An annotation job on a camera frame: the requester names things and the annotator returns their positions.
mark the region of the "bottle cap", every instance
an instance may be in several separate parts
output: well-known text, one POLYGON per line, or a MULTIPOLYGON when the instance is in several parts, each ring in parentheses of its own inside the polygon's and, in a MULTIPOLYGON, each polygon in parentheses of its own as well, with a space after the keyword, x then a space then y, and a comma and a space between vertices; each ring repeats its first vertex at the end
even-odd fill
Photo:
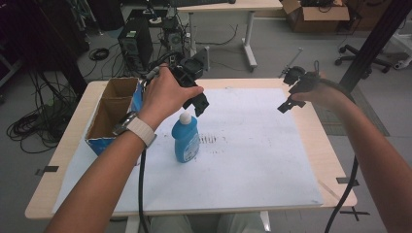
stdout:
POLYGON ((188 111, 184 111, 180 116, 179 116, 179 121, 181 124, 190 124, 191 123, 191 115, 188 111))

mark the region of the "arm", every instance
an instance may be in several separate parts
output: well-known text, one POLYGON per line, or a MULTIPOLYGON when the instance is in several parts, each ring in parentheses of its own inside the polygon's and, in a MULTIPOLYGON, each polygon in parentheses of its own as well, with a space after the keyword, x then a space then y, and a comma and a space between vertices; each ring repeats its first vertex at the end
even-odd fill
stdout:
POLYGON ((389 232, 411 232, 412 170, 363 112, 324 84, 311 92, 296 93, 292 99, 311 101, 339 117, 386 228, 389 232))
MULTIPOLYGON (((154 131, 190 98, 200 86, 181 88, 167 67, 160 68, 145 93, 139 118, 154 131)), ((64 200, 46 232, 103 232, 118 203, 127 179, 145 148, 143 141, 126 131, 87 169, 64 200)))

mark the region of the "hand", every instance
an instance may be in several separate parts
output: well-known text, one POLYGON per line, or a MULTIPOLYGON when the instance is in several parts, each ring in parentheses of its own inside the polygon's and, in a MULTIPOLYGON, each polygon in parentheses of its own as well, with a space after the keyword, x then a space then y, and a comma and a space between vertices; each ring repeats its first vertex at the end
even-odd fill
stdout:
POLYGON ((180 87, 166 64, 162 64, 158 78, 153 79, 145 91, 139 118, 156 130, 166 118, 182 108, 187 100, 202 92, 201 86, 180 87))
POLYGON ((319 83, 309 92, 292 95, 292 100, 310 101, 333 112, 339 111, 346 103, 351 102, 342 92, 323 83, 319 83))

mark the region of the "watch strap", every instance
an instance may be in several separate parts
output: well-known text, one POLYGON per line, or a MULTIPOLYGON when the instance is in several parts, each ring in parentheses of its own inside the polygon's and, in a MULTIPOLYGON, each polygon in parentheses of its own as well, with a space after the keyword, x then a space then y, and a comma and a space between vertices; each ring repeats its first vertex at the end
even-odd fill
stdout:
POLYGON ((135 117, 127 125, 127 129, 136 134, 139 138, 143 140, 148 148, 151 143, 155 140, 156 134, 151 129, 151 127, 143 120, 135 117))

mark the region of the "table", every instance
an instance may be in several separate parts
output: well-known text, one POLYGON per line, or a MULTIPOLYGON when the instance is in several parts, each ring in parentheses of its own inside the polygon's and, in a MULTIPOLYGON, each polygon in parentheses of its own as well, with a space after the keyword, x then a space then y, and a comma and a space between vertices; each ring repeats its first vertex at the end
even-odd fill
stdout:
POLYGON ((255 11, 280 10, 283 6, 278 0, 237 0, 235 4, 221 3, 195 7, 178 8, 179 13, 189 13, 190 55, 196 53, 195 38, 192 36, 194 25, 247 23, 246 37, 242 38, 243 48, 248 57, 251 72, 258 64, 251 49, 252 27, 255 11))
MULTIPOLYGON (((286 94, 289 90, 289 87, 283 84, 281 79, 198 80, 197 83, 205 88, 225 88, 228 86, 238 88, 281 87, 286 94)), ((32 219, 52 217, 52 208, 61 188, 64 174, 106 84, 107 82, 93 82, 88 85, 60 144, 51 158, 49 165, 58 166, 58 170, 44 174, 27 206, 26 217, 32 219)), ((324 204, 320 208, 335 207, 346 187, 345 184, 339 184, 336 178, 345 177, 345 173, 312 105, 308 103, 303 109, 293 108, 292 115, 324 199, 324 204)), ((356 204, 357 198, 351 192, 344 206, 352 207, 356 204)), ((114 214, 114 216, 136 215, 137 213, 114 214)))

